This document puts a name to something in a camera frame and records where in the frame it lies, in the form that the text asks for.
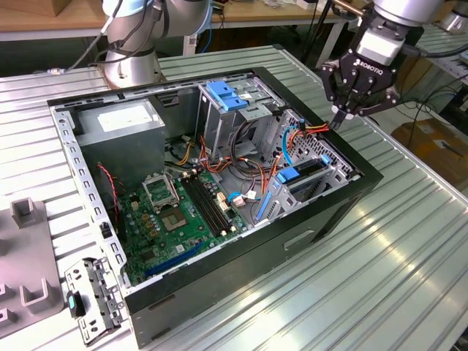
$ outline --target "desk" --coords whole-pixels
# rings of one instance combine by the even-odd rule
[[[253,66],[333,117],[320,79],[284,50],[161,60],[168,80]],[[45,101],[104,90],[95,68],[0,78],[0,209],[28,196],[46,202],[62,279],[100,250]],[[384,175],[376,189],[324,240],[145,351],[450,349],[468,325],[467,199],[371,122],[345,121],[339,134]],[[0,340],[0,350],[32,349],[86,351],[67,310]],[[136,351],[129,321],[92,349]]]
[[[360,0],[355,0],[354,3],[356,6],[361,4]],[[309,25],[313,14],[314,10],[305,10],[293,4],[286,4],[275,9],[265,5],[262,0],[256,0],[252,3],[230,2],[224,7],[224,23],[222,24],[222,19],[218,15],[213,15],[211,25],[213,29],[220,29],[221,25],[223,28]],[[317,11],[314,23],[318,22],[320,15],[321,12]],[[331,11],[327,15],[325,23],[333,23],[333,28],[317,61],[317,67],[330,57],[346,22],[345,19],[335,16]],[[184,38],[184,55],[195,53],[196,38],[196,35]]]
[[[361,0],[355,0],[361,6]],[[274,9],[261,0],[253,3],[233,2],[224,9],[224,28],[246,28],[260,26],[285,26],[310,24],[313,11],[287,4]],[[317,11],[316,21],[320,16]],[[0,9],[0,41],[55,39],[69,37],[94,37],[105,22],[99,0],[72,0],[56,17],[49,18],[27,12]],[[212,17],[212,28],[221,26],[218,15]],[[322,51],[319,64],[326,60],[338,39],[346,20],[329,14],[325,23],[333,28]],[[196,36],[184,38],[184,55],[195,53]]]

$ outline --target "aluminum extrusion table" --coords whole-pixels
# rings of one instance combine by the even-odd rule
[[[468,33],[450,34],[435,26],[424,26],[424,34],[419,39],[418,47],[431,53],[460,48],[468,42]],[[430,58],[429,61],[446,71],[454,78],[465,77],[461,81],[468,83],[468,64],[460,61],[459,55],[444,58]]]
[[[330,118],[320,80],[272,47],[161,60],[170,79],[267,67]],[[104,91],[95,69],[0,79],[0,206],[47,206],[65,269],[99,256],[45,104]],[[468,325],[467,199],[397,142],[355,118],[342,137],[383,175],[323,241],[165,334],[146,350],[448,350]],[[1,350],[81,350],[66,309],[0,340]],[[92,350],[133,350],[129,321]]]

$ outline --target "green circuit board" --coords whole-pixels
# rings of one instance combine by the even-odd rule
[[[222,192],[209,172],[203,171],[198,179],[214,192]],[[157,186],[148,187],[153,200],[164,199],[170,194],[166,186],[160,185],[163,183],[158,182]],[[247,230],[243,219],[233,209],[230,217],[227,214],[223,215],[235,231],[228,232],[226,236],[216,237],[186,193],[181,180],[176,179],[173,184],[180,202],[176,207],[163,208],[158,214],[154,211],[143,186],[118,198],[123,208],[122,216],[127,232],[127,239],[121,240],[127,256],[125,271],[132,285],[146,280],[148,270],[155,266],[170,262],[174,257],[183,257],[184,254],[191,254],[193,257],[195,250],[196,254],[202,253]]]

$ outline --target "robotiq logo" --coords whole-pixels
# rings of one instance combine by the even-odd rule
[[[378,75],[383,75],[383,71],[381,69],[378,69],[377,67],[367,64],[366,62],[362,62],[359,58],[357,58],[356,62],[352,65],[361,66],[361,67],[364,67],[365,69],[368,69],[371,72],[376,72]]]

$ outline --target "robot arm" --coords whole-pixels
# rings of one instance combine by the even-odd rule
[[[119,0],[104,0],[111,16]],[[154,39],[200,33],[211,21],[210,0],[123,0],[107,28],[105,76],[114,86],[150,84],[160,79]]]
[[[396,57],[407,48],[404,44],[409,33],[429,23],[443,2],[374,0],[372,8],[361,12],[361,29],[350,49],[340,59],[325,62],[320,71],[336,114],[332,129],[355,115],[367,116],[397,106]]]

